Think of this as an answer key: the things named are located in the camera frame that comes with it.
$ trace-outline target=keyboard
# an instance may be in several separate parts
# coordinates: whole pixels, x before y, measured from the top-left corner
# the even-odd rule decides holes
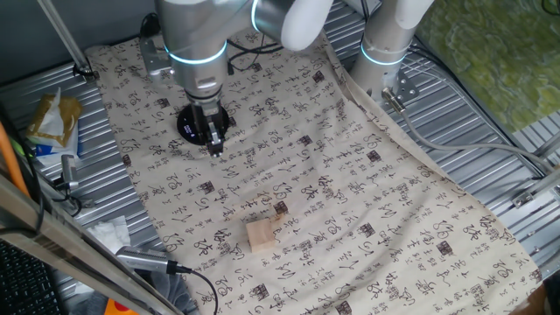
[[[50,267],[0,241],[0,313],[66,315]]]

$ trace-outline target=wooden block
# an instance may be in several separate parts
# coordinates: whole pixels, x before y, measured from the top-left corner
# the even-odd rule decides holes
[[[247,224],[248,242],[251,252],[256,253],[263,249],[274,247],[275,239],[269,219],[258,220]]]

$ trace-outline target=green fabric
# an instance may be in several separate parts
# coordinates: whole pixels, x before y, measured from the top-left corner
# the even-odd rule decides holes
[[[541,0],[435,0],[417,34],[510,131],[560,109],[560,17]]]

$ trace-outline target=blue light ring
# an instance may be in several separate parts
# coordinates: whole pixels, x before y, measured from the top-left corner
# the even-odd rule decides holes
[[[393,62],[382,62],[382,61],[378,61],[378,60],[375,60],[375,59],[373,59],[373,58],[371,58],[371,57],[368,56],[368,54],[367,54],[366,51],[364,50],[364,45],[363,45],[363,44],[361,45],[361,52],[364,54],[364,56],[366,56],[366,58],[367,58],[369,61],[371,61],[371,62],[373,62],[373,63],[375,63],[375,64],[377,64],[377,65],[380,65],[380,66],[393,66],[393,65],[399,64],[399,63],[403,62],[404,57],[406,57],[406,54],[405,54],[404,56],[402,56],[402,58],[400,58],[400,59],[397,60],[397,61],[393,61]]]
[[[256,6],[258,5],[259,0],[253,0],[253,7],[251,8],[251,23],[253,24],[253,28],[260,32],[259,29],[256,27]]]
[[[228,42],[226,41],[226,42],[224,42],[224,46],[214,56],[208,57],[208,58],[205,58],[205,59],[198,59],[198,60],[180,58],[180,57],[170,53],[169,49],[167,49],[167,46],[165,46],[165,51],[169,54],[169,56],[171,58],[175,59],[176,61],[178,61],[180,63],[184,63],[184,64],[187,64],[187,65],[202,65],[202,64],[205,64],[205,63],[208,63],[208,62],[211,62],[211,61],[214,61],[214,60],[218,59],[226,51],[227,47],[228,47]]]

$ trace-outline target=black cable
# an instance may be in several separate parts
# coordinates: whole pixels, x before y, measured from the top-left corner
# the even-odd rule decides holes
[[[261,49],[263,49],[263,46],[264,46],[264,34],[262,35],[262,39],[261,39]],[[229,60],[229,63],[231,64],[231,67],[232,67],[233,69],[235,69],[235,70],[237,70],[237,71],[245,71],[245,70],[250,69],[250,68],[255,64],[256,59],[259,58],[259,55],[260,55],[260,54],[261,54],[260,51],[257,52],[256,55],[255,55],[255,58],[253,59],[253,61],[251,61],[251,64],[248,65],[248,66],[246,66],[246,67],[244,67],[243,69],[240,69],[240,68],[238,68],[237,66],[234,66],[234,64],[231,62],[232,59],[233,59],[233,57]]]
[[[245,53],[258,53],[257,51],[262,50],[264,48],[271,48],[274,46],[278,46],[278,43],[272,43],[272,44],[267,44],[267,45],[263,45],[261,44],[261,46],[257,47],[257,48],[253,48],[253,49],[249,49],[249,48],[245,48],[242,45],[236,44],[233,40],[228,39],[227,40],[227,44],[231,45],[241,51],[244,51]]]
[[[542,10],[543,10],[544,12],[550,14],[551,16],[555,16],[555,17],[560,16],[560,1],[556,0],[556,9],[558,10],[558,12],[553,12],[553,11],[551,11],[551,10],[548,10],[548,9],[546,8],[546,5],[544,5],[544,2],[545,2],[545,1],[548,2],[548,0],[541,0],[541,7],[542,7]]]
[[[53,199],[54,202],[64,202],[70,199],[70,193],[68,193],[68,188],[65,190],[64,199]]]
[[[366,19],[366,23],[367,23],[369,20],[368,0],[361,0],[361,10],[364,14],[364,18]]]
[[[76,207],[78,208],[75,213],[70,214],[71,217],[75,217],[81,212],[81,201],[73,196],[70,196],[70,199],[76,204]]]
[[[66,184],[57,185],[55,188],[60,189],[62,186],[65,186],[65,185]],[[76,197],[71,196],[67,187],[65,189],[64,199],[53,199],[52,201],[53,202],[64,202],[64,201],[68,201],[68,200],[73,201],[73,203],[76,205],[76,211],[73,214],[71,214],[70,216],[75,217],[76,215],[80,214],[80,212],[81,212],[81,201],[79,199],[77,199]]]
[[[33,185],[31,187],[29,183],[27,184],[27,190],[29,190],[30,195],[33,197],[35,202],[38,203],[38,213],[37,213],[37,223],[35,224],[35,233],[39,233],[41,226],[43,225],[43,218],[45,216],[45,202],[43,201],[43,193],[41,191],[41,184],[39,183],[39,175],[37,174],[37,170],[35,170],[35,166],[33,165],[33,161],[31,159],[32,152],[31,150],[25,145],[24,141],[22,140],[21,136],[19,135],[18,129],[13,124],[10,116],[8,115],[4,105],[0,103],[0,122],[6,128],[6,132],[14,139],[23,149],[24,157],[27,160],[27,164],[31,170],[31,175],[33,176]]]
[[[258,58],[259,55],[261,55],[261,54],[276,53],[276,52],[279,52],[279,51],[281,51],[281,50],[284,49],[282,46],[279,46],[279,47],[276,47],[276,48],[272,48],[272,49],[270,49],[270,50],[268,50],[268,51],[267,51],[267,50],[264,50],[265,48],[271,48],[271,47],[274,47],[274,46],[278,46],[278,45],[279,45],[278,43],[267,44],[267,45],[265,45],[265,44],[264,44],[264,34],[262,35],[261,45],[260,45],[259,47],[257,47],[257,48],[253,48],[253,49],[245,48],[245,47],[243,47],[242,45],[238,45],[238,44],[234,43],[233,41],[231,41],[231,40],[229,40],[229,39],[227,40],[227,43],[230,44],[231,46],[233,46],[233,47],[235,47],[235,48],[241,50],[241,52],[238,52],[237,54],[235,54],[235,55],[234,55],[233,57],[231,57],[231,58],[229,59],[229,61],[227,62],[227,66],[229,67],[228,70],[229,70],[229,74],[230,74],[230,75],[233,74],[233,69],[235,69],[235,70],[237,70],[237,71],[249,70],[249,69],[255,64],[257,58]],[[241,57],[241,56],[247,54],[247,53],[255,53],[255,54],[256,54],[255,58],[254,58],[253,61],[250,63],[250,65],[244,67],[243,69],[241,69],[241,68],[239,68],[239,67],[237,67],[237,66],[234,66],[233,61],[234,61],[235,59],[237,59],[237,58],[239,58],[239,57]]]
[[[212,293],[213,293],[213,295],[215,297],[215,301],[216,301],[216,307],[213,311],[213,315],[216,315],[218,313],[218,292],[216,292],[216,289],[214,288],[214,285],[212,284],[212,282],[210,280],[208,280],[207,277],[202,276],[200,273],[198,273],[198,272],[196,272],[196,271],[194,271],[190,268],[184,267],[184,266],[177,266],[176,271],[177,271],[177,273],[193,274],[197,277],[200,277],[202,280],[206,281],[206,283],[208,285],[210,285],[210,288],[212,289]]]

